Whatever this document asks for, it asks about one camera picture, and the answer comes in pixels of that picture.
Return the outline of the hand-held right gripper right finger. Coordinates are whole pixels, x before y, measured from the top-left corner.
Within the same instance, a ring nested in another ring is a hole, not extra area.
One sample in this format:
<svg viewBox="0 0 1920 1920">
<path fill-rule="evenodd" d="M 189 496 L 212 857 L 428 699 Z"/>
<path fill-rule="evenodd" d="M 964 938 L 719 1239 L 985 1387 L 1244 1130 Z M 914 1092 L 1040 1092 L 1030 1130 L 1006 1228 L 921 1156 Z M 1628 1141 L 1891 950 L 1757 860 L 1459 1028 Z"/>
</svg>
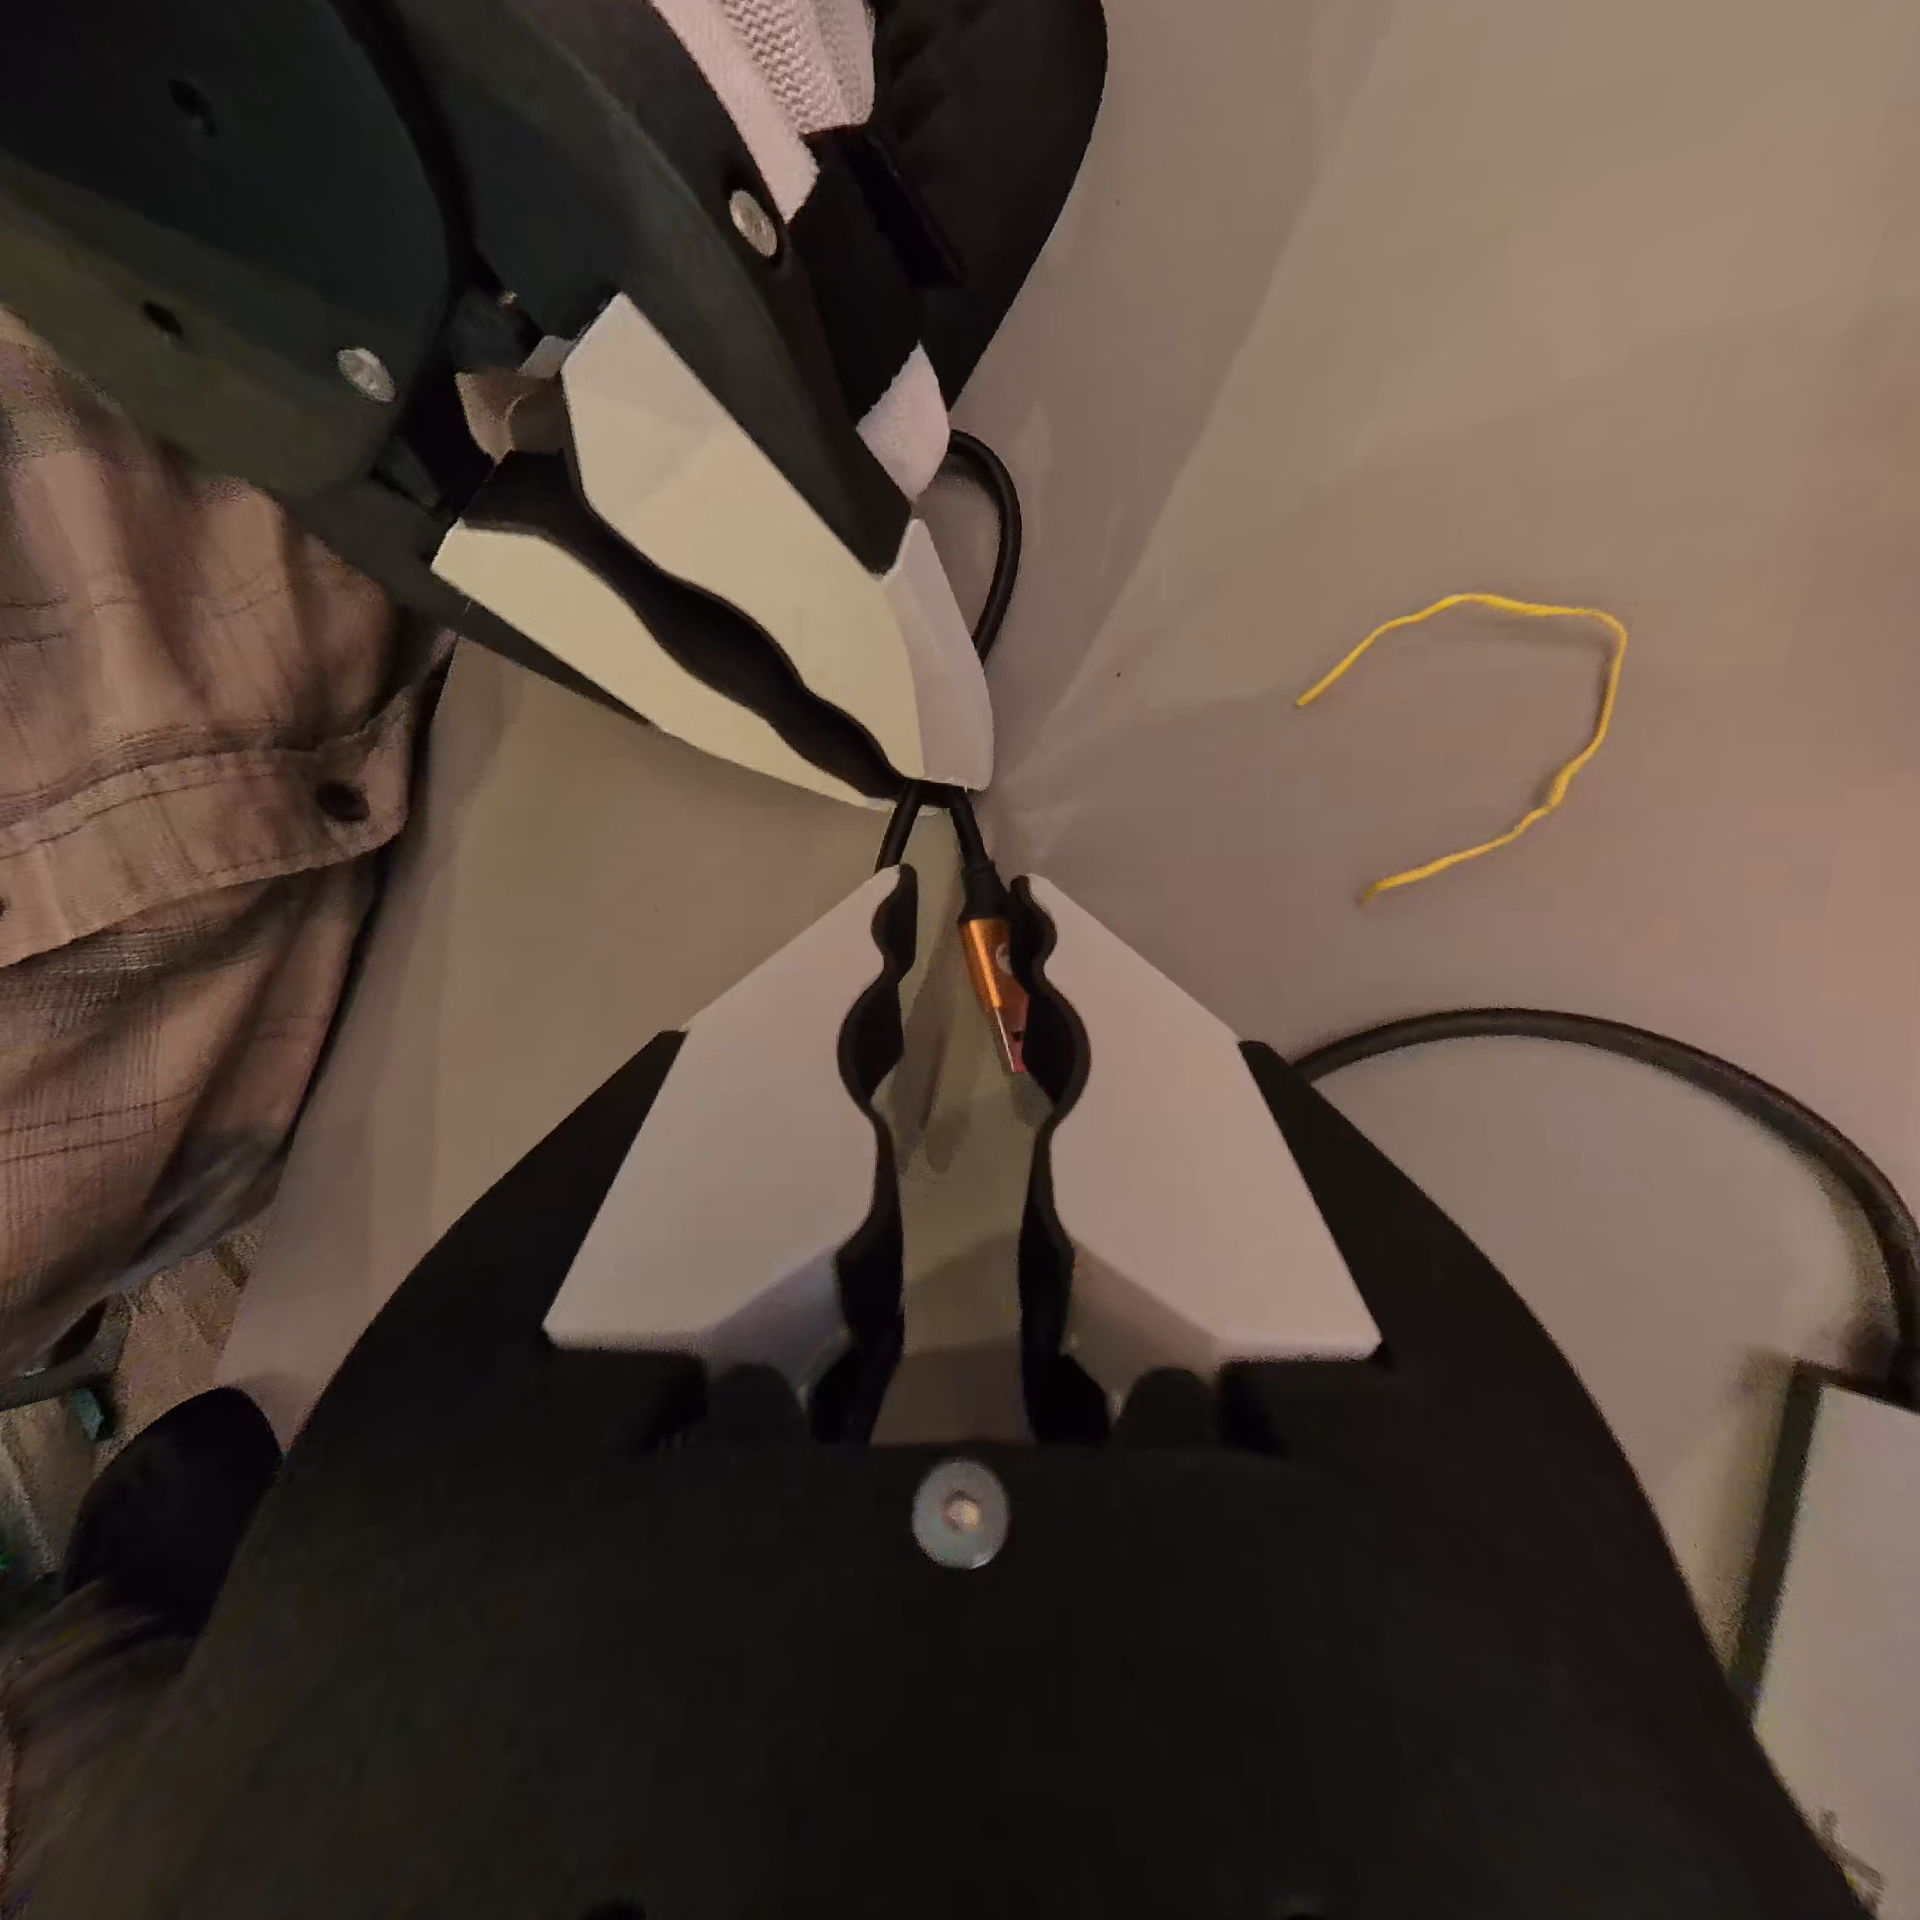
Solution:
<svg viewBox="0 0 1920 1920">
<path fill-rule="evenodd" d="M 1043 879 L 1017 886 L 1006 956 L 1043 1098 L 1017 1242 L 1030 1435 L 1102 1440 L 1145 1374 L 1373 1363 L 1244 1041 Z"/>
</svg>

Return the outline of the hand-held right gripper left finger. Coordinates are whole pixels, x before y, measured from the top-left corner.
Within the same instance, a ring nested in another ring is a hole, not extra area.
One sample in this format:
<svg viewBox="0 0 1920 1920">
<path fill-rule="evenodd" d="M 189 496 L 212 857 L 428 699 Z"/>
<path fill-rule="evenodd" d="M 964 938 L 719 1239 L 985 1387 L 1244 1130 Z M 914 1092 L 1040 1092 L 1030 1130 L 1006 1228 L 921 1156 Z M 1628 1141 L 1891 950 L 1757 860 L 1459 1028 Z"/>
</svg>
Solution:
<svg viewBox="0 0 1920 1920">
<path fill-rule="evenodd" d="M 773 1366 L 806 1435 L 870 1440 L 901 1353 L 897 986 L 921 879 L 873 870 L 674 1041 L 664 1092 L 544 1313 L 565 1353 Z"/>
</svg>

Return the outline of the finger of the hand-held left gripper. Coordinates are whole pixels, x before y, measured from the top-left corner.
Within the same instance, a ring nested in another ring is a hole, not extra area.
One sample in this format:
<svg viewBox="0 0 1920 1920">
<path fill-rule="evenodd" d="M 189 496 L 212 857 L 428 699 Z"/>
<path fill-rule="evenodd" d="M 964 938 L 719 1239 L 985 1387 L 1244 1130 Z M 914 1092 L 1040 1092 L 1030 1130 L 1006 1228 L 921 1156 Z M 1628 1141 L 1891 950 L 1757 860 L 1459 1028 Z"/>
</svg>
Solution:
<svg viewBox="0 0 1920 1920">
<path fill-rule="evenodd" d="M 648 727 L 826 803 L 893 803 L 893 785 L 862 796 L 856 782 L 776 740 L 762 712 L 672 661 L 658 622 L 641 622 L 604 575 L 588 575 L 588 558 L 561 555 L 544 527 L 456 523 L 437 555 L 437 575 L 462 590 L 480 608 L 509 622 L 548 661 L 578 669 L 596 692 L 634 707 Z"/>
<path fill-rule="evenodd" d="M 627 294 L 561 385 L 578 496 L 648 567 L 740 608 L 893 772 L 990 782 L 985 661 L 921 513 L 881 539 L 881 567 L 856 558 Z"/>
</svg>

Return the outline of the yellow twist tie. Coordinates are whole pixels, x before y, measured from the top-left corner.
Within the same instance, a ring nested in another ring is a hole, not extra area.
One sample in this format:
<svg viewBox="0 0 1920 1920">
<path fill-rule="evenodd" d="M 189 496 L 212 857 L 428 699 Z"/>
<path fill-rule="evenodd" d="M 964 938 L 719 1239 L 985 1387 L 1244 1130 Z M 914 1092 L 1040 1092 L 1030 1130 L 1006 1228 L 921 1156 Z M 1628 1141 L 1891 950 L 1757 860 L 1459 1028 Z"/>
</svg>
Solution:
<svg viewBox="0 0 1920 1920">
<path fill-rule="evenodd" d="M 1329 686 L 1343 686 L 1382 642 L 1422 634 L 1422 629 L 1435 629 L 1435 622 L 1452 622 L 1452 608 L 1486 608 L 1486 622 L 1517 622 L 1517 629 L 1588 629 L 1588 634 L 1601 642 L 1598 727 L 1588 727 L 1588 740 L 1535 785 L 1535 803 L 1530 803 L 1511 834 L 1492 834 L 1492 838 L 1481 838 L 1481 845 L 1459 845 L 1459 857 L 1435 857 L 1435 860 L 1422 860 L 1422 870 L 1373 879 L 1373 886 L 1363 886 L 1354 903 L 1401 899 L 1401 890 L 1414 890 L 1414 886 L 1459 879 L 1459 870 L 1492 860 L 1492 857 L 1511 857 L 1517 838 L 1530 838 L 1541 818 L 1569 812 L 1574 782 L 1598 766 L 1598 753 L 1612 740 L 1612 725 L 1619 725 L 1619 686 L 1628 686 L 1628 648 L 1632 648 L 1628 622 L 1619 622 L 1619 608 L 1588 608 L 1588 605 L 1530 605 L 1530 597 L 1497 597 L 1497 590 L 1452 590 L 1452 597 L 1435 597 L 1435 605 L 1422 605 L 1422 608 L 1382 622 L 1382 629 L 1363 634 L 1307 692 L 1293 692 L 1293 712 L 1313 707 Z"/>
</svg>

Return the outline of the person's left hand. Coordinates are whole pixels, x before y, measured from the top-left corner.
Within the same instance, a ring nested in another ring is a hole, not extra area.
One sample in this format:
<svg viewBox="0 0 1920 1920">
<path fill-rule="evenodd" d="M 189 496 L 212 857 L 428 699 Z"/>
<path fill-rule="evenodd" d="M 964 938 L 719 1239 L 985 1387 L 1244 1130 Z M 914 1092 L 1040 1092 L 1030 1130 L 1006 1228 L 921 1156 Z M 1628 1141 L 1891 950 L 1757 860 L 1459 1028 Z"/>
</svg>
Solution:
<svg viewBox="0 0 1920 1920">
<path fill-rule="evenodd" d="M 870 193 L 873 13 L 784 0 L 658 0 L 658 13 L 690 52 L 773 193 L 862 451 L 921 499 L 949 458 L 949 401 L 921 344 L 914 276 Z"/>
</svg>

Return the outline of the person's plaid shirt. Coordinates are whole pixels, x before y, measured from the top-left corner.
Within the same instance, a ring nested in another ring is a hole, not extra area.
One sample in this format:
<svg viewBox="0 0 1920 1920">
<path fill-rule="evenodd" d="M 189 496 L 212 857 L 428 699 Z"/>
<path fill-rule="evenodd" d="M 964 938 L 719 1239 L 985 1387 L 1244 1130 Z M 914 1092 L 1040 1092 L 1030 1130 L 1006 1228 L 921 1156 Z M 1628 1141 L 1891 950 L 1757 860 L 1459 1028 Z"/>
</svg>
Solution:
<svg viewBox="0 0 1920 1920">
<path fill-rule="evenodd" d="M 0 1353 L 244 1228 L 447 634 L 0 317 Z"/>
</svg>

